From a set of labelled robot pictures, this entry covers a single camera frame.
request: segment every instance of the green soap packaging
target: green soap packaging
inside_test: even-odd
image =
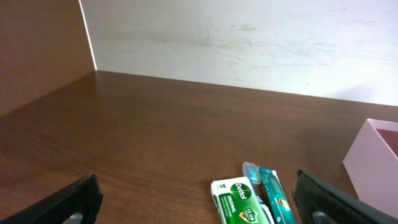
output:
[[[222,224],[269,224],[247,177],[213,181],[211,194]]]
[[[261,166],[258,169],[276,224],[295,224],[293,213],[287,203],[276,171]]]

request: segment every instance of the teal toothbrush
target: teal toothbrush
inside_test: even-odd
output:
[[[260,207],[262,208],[262,211],[264,212],[264,214],[266,214],[268,222],[270,224],[275,224],[274,219],[272,218],[271,212],[269,211],[269,208],[267,207],[267,205],[264,204],[264,202],[261,200],[261,198],[256,193],[256,190],[254,189],[254,186],[261,184],[260,173],[257,169],[257,165],[252,164],[250,162],[244,162],[242,170],[243,170],[243,175],[245,177],[249,178],[251,184],[253,185],[253,192],[256,195],[257,201],[259,202]]]

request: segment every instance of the white wall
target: white wall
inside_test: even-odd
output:
[[[398,105],[395,0],[81,0],[98,70]]]

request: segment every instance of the brown wooden surface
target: brown wooden surface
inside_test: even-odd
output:
[[[355,195],[342,160],[366,118],[398,108],[111,72],[0,119],[0,218],[94,172],[98,223],[219,223],[212,180],[244,161],[304,169]]]
[[[78,0],[0,1],[0,116],[92,71]]]

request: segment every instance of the black object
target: black object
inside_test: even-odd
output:
[[[303,224],[398,224],[398,219],[302,170],[297,172],[293,199]]]
[[[0,224],[93,224],[100,211],[101,194],[95,174],[90,174],[31,205]]]

